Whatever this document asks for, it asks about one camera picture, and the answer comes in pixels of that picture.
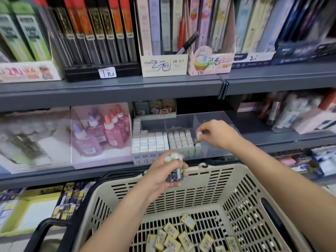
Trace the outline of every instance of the hand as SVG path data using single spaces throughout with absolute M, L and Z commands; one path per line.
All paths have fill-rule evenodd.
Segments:
M 148 169 L 148 172 L 145 176 L 138 182 L 138 186 L 146 186 L 146 190 L 149 191 L 149 203 L 154 202 L 166 189 L 179 187 L 181 182 L 166 182 L 168 175 L 180 168 L 187 169 L 188 165 L 179 160 L 170 161 L 168 164 L 165 164 L 165 156 L 174 153 L 174 151 L 167 151 L 163 153 Z M 183 171 L 183 177 L 188 176 L 187 171 Z
M 206 141 L 214 148 L 224 148 L 232 153 L 233 146 L 243 138 L 237 131 L 223 120 L 211 120 L 201 124 L 196 133 L 203 132 L 197 137 L 199 141 Z

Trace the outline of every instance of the orange label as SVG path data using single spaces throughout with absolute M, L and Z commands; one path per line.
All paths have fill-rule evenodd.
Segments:
M 123 24 L 121 22 L 121 15 L 119 9 L 111 9 L 114 29 L 117 35 L 117 38 L 124 38 Z
M 82 28 L 85 32 L 85 34 L 93 35 L 92 27 L 90 24 L 89 16 L 87 15 L 86 9 L 77 9 L 77 13 L 79 16 L 79 19 L 81 20 Z
M 122 9 L 126 33 L 133 33 L 131 12 L 129 9 Z
M 81 26 L 80 26 L 80 21 L 79 17 L 76 11 L 74 11 L 72 8 L 68 8 L 68 13 L 70 16 L 70 20 L 72 22 L 73 29 L 75 30 L 75 33 L 81 33 Z

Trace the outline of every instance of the shopping basket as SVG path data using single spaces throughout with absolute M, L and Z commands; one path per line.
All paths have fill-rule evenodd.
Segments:
M 67 229 L 57 252 L 78 251 L 142 178 L 143 170 L 139 172 L 108 175 L 97 182 L 73 220 L 62 222 Z M 199 252 L 198 246 L 205 233 L 215 239 L 213 252 L 216 246 L 226 246 L 227 236 L 236 237 L 241 251 L 311 251 L 304 236 L 245 165 L 201 163 L 189 167 L 188 172 L 181 187 L 166 190 L 147 208 L 130 252 L 145 252 L 147 235 L 156 234 L 167 222 L 180 233 L 187 232 L 195 252 Z M 180 221 L 184 213 L 196 220 L 194 230 Z M 25 252 L 37 252 L 53 224 L 51 219 L 42 222 Z

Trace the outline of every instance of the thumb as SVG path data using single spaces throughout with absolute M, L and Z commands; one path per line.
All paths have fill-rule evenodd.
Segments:
M 183 167 L 183 161 L 173 160 L 162 166 L 162 173 L 164 173 L 164 175 L 167 177 L 172 171 L 175 171 L 181 167 Z
M 210 143 L 210 135 L 208 134 L 201 134 L 197 137 L 198 141 L 206 141 L 207 143 Z

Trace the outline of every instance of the yellow tray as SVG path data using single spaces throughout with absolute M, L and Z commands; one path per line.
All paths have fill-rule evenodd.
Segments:
M 63 186 L 27 190 L 17 202 L 2 228 L 2 236 L 32 233 L 45 218 L 51 217 Z

